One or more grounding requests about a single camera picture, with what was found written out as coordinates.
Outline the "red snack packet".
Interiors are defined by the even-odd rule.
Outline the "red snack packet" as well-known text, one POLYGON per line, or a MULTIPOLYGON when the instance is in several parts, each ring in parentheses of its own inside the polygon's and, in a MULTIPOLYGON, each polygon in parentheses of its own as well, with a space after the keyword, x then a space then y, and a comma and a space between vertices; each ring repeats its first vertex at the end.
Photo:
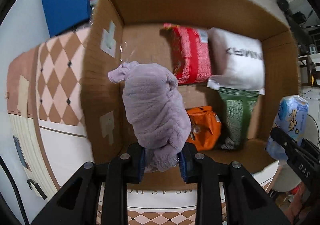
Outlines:
POLYGON ((169 34, 173 73, 178 84, 207 82, 212 74, 207 32, 171 23, 163 24, 163 30, 169 34))

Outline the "checkered table mat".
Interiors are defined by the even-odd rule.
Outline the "checkered table mat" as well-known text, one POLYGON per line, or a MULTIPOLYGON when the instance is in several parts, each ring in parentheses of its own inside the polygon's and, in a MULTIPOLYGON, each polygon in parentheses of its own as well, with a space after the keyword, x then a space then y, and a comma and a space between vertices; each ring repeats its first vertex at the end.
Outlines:
MULTIPOLYGON (((27 185, 45 204, 80 166, 94 161, 80 105, 89 32, 84 27, 49 39, 15 58, 8 69, 12 133, 29 166, 23 166, 27 185), (18 106, 24 79, 29 83, 28 115, 21 115, 18 106)), ((191 185, 177 190, 133 186, 127 189, 129 224, 195 224, 196 190, 191 185)))

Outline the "purple plush towel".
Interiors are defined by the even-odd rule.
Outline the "purple plush towel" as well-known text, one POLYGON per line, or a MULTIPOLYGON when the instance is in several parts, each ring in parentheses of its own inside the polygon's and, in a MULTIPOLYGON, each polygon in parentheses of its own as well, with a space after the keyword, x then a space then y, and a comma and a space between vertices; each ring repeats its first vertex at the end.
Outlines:
POLYGON ((176 76, 159 64, 133 61, 110 71, 108 78, 124 83, 126 118, 145 149, 145 170, 165 172, 176 166, 191 132, 176 76))

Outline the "green packet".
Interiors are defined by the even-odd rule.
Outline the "green packet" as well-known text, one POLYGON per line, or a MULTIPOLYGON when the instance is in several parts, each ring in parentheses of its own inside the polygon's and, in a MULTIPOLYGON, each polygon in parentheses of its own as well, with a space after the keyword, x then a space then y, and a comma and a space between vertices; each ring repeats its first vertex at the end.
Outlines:
POLYGON ((220 148, 229 151, 239 150, 247 140, 251 115, 259 92, 231 88, 220 88, 218 92, 225 106, 227 127, 227 135, 220 148))

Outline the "smartphone on table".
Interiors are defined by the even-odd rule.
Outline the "smartphone on table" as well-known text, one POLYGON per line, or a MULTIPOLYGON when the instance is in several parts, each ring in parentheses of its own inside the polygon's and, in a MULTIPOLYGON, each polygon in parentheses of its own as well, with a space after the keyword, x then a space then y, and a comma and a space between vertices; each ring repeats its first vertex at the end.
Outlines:
POLYGON ((20 159, 20 162, 26 169, 28 169, 29 166, 28 166, 28 163, 25 161, 25 158, 24 158, 21 146, 20 146, 20 142, 19 142, 19 140, 18 140, 18 138, 16 136, 13 136, 13 139, 14 139, 15 147, 16 147, 17 154, 18 154, 18 157, 20 159))

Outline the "blue cartoon tissue pack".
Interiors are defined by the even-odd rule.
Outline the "blue cartoon tissue pack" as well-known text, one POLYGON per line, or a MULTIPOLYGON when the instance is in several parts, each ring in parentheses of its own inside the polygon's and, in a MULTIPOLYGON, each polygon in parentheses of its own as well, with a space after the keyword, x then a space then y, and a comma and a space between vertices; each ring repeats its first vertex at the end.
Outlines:
MULTIPOLYGON (((299 95, 285 96, 281 99, 272 127, 279 127, 300 146, 306 128, 309 103, 299 95)), ((287 160, 285 149, 271 134, 266 145, 267 153, 275 160, 287 160)))

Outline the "white tissue pack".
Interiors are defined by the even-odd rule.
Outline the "white tissue pack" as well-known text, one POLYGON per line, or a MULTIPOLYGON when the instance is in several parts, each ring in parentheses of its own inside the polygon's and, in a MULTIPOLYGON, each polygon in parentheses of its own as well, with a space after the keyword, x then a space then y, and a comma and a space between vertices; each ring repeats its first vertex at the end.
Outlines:
POLYGON ((265 86, 263 48, 259 40, 211 28, 207 31, 212 75, 207 86, 262 92, 265 86))

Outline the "orange snack packet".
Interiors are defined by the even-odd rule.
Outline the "orange snack packet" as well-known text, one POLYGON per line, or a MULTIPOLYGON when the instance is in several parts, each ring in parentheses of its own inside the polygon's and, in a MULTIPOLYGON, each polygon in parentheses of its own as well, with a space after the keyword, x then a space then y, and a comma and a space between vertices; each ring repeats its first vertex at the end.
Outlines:
POLYGON ((198 151, 212 150, 221 134, 221 121, 211 106, 187 110, 191 121, 191 133, 187 142, 195 145, 198 151))

